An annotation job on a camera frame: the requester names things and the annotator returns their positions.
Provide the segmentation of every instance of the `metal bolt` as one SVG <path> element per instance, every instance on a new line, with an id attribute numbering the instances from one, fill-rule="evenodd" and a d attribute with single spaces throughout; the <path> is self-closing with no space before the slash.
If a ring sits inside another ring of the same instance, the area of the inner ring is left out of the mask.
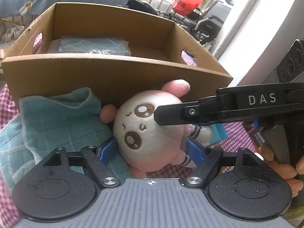
<path id="1" fill-rule="evenodd" d="M 202 180 L 199 177 L 189 177 L 187 182 L 190 184 L 200 184 Z"/>
<path id="2" fill-rule="evenodd" d="M 190 114 L 190 115 L 194 115 L 194 114 L 195 114 L 195 109 L 191 108 L 191 109 L 189 110 L 189 114 Z"/>
<path id="3" fill-rule="evenodd" d="M 107 177 L 102 181 L 105 185 L 114 185 L 117 183 L 116 178 L 114 177 Z"/>

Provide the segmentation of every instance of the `white plush head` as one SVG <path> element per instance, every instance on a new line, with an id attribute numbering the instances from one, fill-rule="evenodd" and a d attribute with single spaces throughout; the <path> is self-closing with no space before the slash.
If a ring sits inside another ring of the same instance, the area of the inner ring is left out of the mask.
<path id="1" fill-rule="evenodd" d="M 114 136 L 127 163 L 142 171 L 159 170 L 170 163 L 180 148 L 184 126 L 159 126 L 154 111 L 160 105 L 179 103 L 168 92 L 152 90 L 136 94 L 120 107 Z"/>

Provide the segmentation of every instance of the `box handle hole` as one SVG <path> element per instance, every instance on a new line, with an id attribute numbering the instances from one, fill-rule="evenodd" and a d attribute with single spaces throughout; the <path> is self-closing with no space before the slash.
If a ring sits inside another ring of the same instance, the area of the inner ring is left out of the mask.
<path id="1" fill-rule="evenodd" d="M 39 33 L 37 35 L 37 37 L 35 38 L 35 41 L 34 41 L 34 46 L 33 46 L 33 55 L 34 54 L 37 54 L 37 52 L 39 51 L 39 49 L 41 48 L 41 45 L 43 43 L 43 34 L 42 32 Z"/>
<path id="2" fill-rule="evenodd" d="M 184 60 L 184 62 L 187 64 L 187 65 L 190 65 L 190 66 L 197 66 L 197 61 L 194 57 L 194 55 L 186 50 L 186 49 L 183 49 L 181 51 L 181 58 Z"/>

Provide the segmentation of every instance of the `plush leg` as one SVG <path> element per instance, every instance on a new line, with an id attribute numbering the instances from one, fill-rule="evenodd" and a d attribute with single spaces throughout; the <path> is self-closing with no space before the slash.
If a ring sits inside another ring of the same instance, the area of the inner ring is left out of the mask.
<path id="1" fill-rule="evenodd" d="M 141 170 L 133 167 L 132 165 L 129 165 L 129 170 L 130 170 L 132 177 L 134 177 L 134 178 L 148 178 L 147 174 L 144 171 L 141 171 Z"/>
<path id="2" fill-rule="evenodd" d="M 175 158 L 170 163 L 173 165 L 181 165 L 181 166 L 190 167 L 190 168 L 196 167 L 196 165 L 190 159 L 190 157 L 182 150 L 179 150 L 179 152 L 176 154 Z"/>

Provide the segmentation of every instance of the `human hand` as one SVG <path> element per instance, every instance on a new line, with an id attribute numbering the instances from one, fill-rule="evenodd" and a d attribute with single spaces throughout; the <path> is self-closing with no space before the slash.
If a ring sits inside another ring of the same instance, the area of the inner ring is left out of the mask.
<path id="1" fill-rule="evenodd" d="M 304 156 L 299 160 L 296 167 L 289 164 L 280 164 L 274 159 L 274 154 L 267 146 L 261 147 L 261 155 L 264 162 L 269 165 L 276 173 L 278 173 L 291 187 L 292 197 L 298 195 L 298 192 L 303 189 L 303 182 L 295 179 L 297 174 L 304 174 Z"/>

